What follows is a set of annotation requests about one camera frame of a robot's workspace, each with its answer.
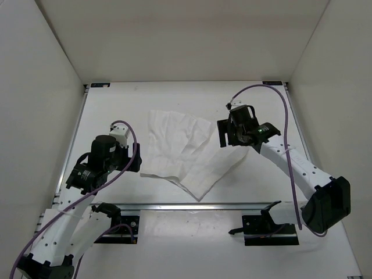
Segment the white pleated skirt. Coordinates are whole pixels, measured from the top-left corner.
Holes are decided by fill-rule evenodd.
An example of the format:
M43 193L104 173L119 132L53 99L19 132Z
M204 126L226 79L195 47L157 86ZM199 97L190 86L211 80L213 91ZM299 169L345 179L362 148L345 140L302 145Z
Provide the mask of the white pleated skirt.
M165 179L197 201L249 152L245 146L222 148L215 123L175 111L150 110L148 131L141 176Z

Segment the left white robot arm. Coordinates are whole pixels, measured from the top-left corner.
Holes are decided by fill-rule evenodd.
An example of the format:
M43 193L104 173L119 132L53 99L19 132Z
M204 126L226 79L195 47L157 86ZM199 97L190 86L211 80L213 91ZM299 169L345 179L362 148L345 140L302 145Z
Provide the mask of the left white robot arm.
M92 201L124 172L138 172L141 163L140 144L133 143L130 156L126 134L97 136L91 150L76 161L56 214L20 252L9 277L20 271L25 278L75 278L81 258L102 236L125 229L135 243L133 229L122 221L119 207Z

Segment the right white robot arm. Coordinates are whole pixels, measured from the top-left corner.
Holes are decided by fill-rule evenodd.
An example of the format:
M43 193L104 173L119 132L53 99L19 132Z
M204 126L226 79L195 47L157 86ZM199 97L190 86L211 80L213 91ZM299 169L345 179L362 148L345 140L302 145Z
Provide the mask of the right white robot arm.
M217 128L222 148L253 148L292 179L307 199L273 202L263 209L260 225L266 232L273 233L283 224L297 224L322 235L350 214L349 181L343 176L332 177L290 148L271 123L258 123L252 106L231 109L227 119L217 122Z

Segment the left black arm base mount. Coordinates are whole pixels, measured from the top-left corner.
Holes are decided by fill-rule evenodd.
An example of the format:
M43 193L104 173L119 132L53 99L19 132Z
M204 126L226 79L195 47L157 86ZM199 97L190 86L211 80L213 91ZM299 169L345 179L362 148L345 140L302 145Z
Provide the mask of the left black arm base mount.
M137 244L140 225L139 213L122 213L111 203L91 206L91 213L103 213L110 220L110 229L101 235L95 244Z

